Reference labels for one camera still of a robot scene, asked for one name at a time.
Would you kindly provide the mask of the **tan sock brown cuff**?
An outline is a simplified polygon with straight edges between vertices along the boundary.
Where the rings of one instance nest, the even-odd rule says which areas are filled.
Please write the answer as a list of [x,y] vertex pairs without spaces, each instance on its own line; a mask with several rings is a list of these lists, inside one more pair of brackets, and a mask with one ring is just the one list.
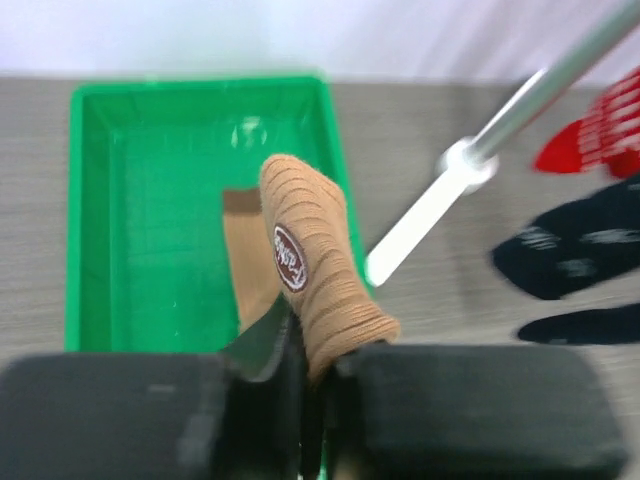
[[225,190],[223,224],[239,333],[243,333],[268,312],[280,294],[259,190]]

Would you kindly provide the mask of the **navy santa sock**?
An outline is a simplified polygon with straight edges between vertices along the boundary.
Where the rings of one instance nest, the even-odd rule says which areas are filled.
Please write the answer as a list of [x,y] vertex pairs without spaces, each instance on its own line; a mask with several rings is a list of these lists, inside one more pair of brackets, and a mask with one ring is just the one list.
[[542,300],[574,292],[639,267],[639,177],[562,204],[491,252],[514,286]]
[[519,340],[549,345],[624,345],[639,342],[639,305],[592,309],[531,321]]

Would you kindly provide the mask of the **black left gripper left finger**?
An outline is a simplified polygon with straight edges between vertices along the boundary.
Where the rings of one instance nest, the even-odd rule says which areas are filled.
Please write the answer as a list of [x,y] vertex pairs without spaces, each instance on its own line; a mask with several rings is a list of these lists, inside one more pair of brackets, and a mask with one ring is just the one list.
[[217,353],[58,353],[1,373],[5,479],[294,479],[306,365],[283,299]]

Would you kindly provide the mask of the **tan sock with oval patch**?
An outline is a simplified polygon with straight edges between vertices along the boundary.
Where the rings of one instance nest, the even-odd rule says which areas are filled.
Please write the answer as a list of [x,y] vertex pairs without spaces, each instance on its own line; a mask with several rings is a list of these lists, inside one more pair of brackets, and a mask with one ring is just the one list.
[[356,268],[342,189],[299,158],[275,154],[259,179],[281,290],[300,320],[308,378],[341,356],[394,341],[400,324],[372,299]]

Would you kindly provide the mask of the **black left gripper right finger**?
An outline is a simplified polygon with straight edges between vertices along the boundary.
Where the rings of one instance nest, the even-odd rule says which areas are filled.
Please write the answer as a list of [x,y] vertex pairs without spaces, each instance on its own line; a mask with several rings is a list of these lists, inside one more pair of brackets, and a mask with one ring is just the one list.
[[614,479],[629,448],[596,371],[560,347],[389,345],[327,390],[331,479]]

